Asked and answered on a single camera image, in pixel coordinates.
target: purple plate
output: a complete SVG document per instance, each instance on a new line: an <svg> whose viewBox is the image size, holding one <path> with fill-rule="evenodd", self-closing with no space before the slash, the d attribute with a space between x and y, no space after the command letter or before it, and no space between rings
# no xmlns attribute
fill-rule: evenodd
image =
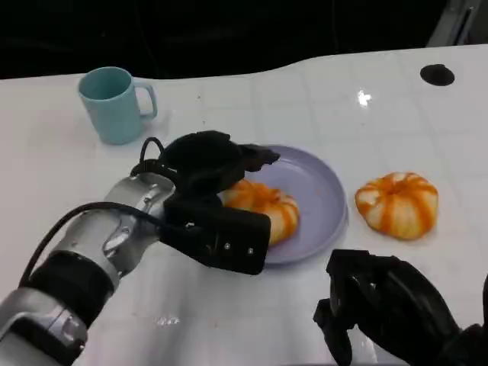
<svg viewBox="0 0 488 366"><path fill-rule="evenodd" d="M246 177L280 188L298 203L296 233L270 248L266 264L300 261L332 245L347 225L348 209L339 178L322 160L294 147L270 145L281 158Z"/></svg>

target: small pumpkin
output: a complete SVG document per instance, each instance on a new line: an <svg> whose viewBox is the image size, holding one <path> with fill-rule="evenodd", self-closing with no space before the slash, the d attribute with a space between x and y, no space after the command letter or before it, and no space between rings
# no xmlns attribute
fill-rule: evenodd
<svg viewBox="0 0 488 366"><path fill-rule="evenodd" d="M368 182L356 192L355 201L371 228L399 239L417 239L437 220L437 189L412 172Z"/></svg>
<svg viewBox="0 0 488 366"><path fill-rule="evenodd" d="M225 207L268 215L271 219L270 246L291 236L298 226L297 202L283 191L243 179L224 191Z"/></svg>

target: black cable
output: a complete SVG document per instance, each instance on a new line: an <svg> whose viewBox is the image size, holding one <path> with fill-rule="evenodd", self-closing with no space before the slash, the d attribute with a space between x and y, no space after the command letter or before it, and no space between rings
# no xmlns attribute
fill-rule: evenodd
<svg viewBox="0 0 488 366"><path fill-rule="evenodd" d="M158 146L158 149L159 149L159 158L158 158L158 160L161 160L161 159L162 159L162 154L164 153L165 148L164 148L164 146L162 145L161 141L159 141L159 140L158 140L157 138L155 138L155 137L148 137L148 138L146 139L146 141L144 141L143 147L142 147L142 149L140 150L139 164L142 164L142 163L144 162L144 158L146 157L146 150L147 150L147 146L148 146L150 143L155 143L155 144Z"/></svg>
<svg viewBox="0 0 488 366"><path fill-rule="evenodd" d="M27 286L29 282L29 278L31 277L32 270L34 269L37 261L43 250L47 247L51 239L56 235L56 233L66 225L73 217L78 216L79 214L90 211L90 210L117 210L123 214L134 216L138 219L145 220L148 223L151 223L154 226L161 227L165 226L165 224L141 210L136 209L132 206L127 206L126 204L118 204L115 202L91 202L89 204L83 204L78 206L77 208L71 210L66 215L64 215L52 228L49 232L43 237L40 241L39 245L37 246L34 254L30 257L29 262L27 263L26 268L24 269L24 273L22 274L21 280L19 282L19 287Z"/></svg>

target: white table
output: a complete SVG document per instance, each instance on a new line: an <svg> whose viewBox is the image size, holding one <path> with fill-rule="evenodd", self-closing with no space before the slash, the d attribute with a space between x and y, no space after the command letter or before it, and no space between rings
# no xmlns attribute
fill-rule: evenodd
<svg viewBox="0 0 488 366"><path fill-rule="evenodd" d="M433 63L454 72L453 85L420 79L420 69ZM348 195L350 223L337 246L412 262L441 291L459 324L468 326L482 321L488 272L487 63L488 46L454 47L154 81L162 113L146 135L167 143L218 129L237 142L288 144L323 158ZM126 146L99 142L76 93L78 80L0 82L1 297L17 284L55 221L103 198L138 158L143 138ZM368 229L352 200L368 179L405 170L424 175L440 194L436 229L407 244ZM247 277L153 246L95 322L79 364L332 363L312 321L318 299L329 294L328 255ZM360 332L352 338L356 361L391 360Z"/></svg>

